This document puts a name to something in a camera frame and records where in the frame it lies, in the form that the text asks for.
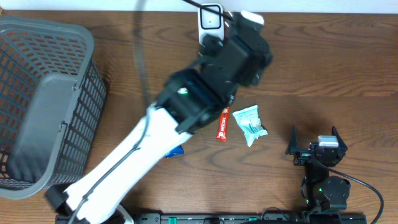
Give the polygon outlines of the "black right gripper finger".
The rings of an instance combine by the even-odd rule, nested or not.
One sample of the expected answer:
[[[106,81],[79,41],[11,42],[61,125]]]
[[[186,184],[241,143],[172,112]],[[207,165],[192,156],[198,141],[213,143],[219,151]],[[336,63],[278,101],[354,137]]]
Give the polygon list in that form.
[[[297,152],[298,143],[297,143],[297,129],[295,126],[292,127],[292,134],[287,145],[286,154],[294,155]]]
[[[340,137],[340,135],[338,134],[338,131],[337,131],[337,129],[336,129],[335,126],[332,126],[331,134],[332,134],[334,137],[336,137],[337,142],[338,142],[338,147],[339,147],[340,151],[346,152],[346,151],[348,150],[348,147],[347,147],[347,145],[344,143],[344,141],[342,140],[342,138]]]

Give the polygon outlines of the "green wet wipes pack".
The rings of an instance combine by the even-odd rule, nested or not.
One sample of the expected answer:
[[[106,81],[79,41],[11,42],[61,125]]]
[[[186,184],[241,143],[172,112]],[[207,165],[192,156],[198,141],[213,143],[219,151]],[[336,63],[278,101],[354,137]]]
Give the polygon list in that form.
[[[258,105],[234,111],[233,116],[243,131],[248,147],[251,147],[259,137],[268,135],[268,131],[261,124]]]

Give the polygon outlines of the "red Nescafe coffee stick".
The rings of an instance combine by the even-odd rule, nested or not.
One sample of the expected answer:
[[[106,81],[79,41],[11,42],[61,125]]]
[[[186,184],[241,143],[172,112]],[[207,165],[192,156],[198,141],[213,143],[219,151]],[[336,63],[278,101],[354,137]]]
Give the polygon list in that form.
[[[220,115],[220,121],[218,126],[218,132],[216,135],[217,140],[226,142],[227,141],[227,130],[228,130],[228,120],[230,114],[230,107],[226,107]]]

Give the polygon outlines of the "blue Oreo cookie pack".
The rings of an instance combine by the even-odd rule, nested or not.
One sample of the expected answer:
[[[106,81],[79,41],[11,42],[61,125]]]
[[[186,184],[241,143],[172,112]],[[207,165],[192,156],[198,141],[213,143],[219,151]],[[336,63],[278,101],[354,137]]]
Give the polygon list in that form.
[[[165,158],[171,158],[173,156],[180,156],[184,155],[184,150],[182,146],[177,146],[173,148],[171,151],[169,151],[166,155]]]

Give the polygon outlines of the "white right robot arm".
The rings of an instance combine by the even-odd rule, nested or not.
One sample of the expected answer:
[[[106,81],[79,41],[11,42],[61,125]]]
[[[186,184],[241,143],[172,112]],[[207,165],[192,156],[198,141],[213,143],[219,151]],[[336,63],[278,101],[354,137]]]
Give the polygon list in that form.
[[[331,176],[329,171],[343,159],[347,150],[335,127],[330,135],[319,136],[318,141],[311,142],[307,148],[298,146],[297,130],[292,129],[286,153],[294,157],[294,165],[305,169],[302,195],[314,213],[339,212],[347,208],[350,182]]]

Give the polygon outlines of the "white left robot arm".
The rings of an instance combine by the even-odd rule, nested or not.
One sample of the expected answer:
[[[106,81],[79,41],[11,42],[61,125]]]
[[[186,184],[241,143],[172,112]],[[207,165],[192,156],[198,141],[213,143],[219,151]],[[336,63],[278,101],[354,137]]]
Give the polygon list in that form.
[[[101,163],[77,182],[46,191],[50,206],[67,223],[132,223],[121,205],[126,194],[168,152],[216,120],[240,86],[259,83],[272,61],[264,23],[259,14],[233,12],[227,38],[204,36],[199,58],[169,77],[146,115]]]

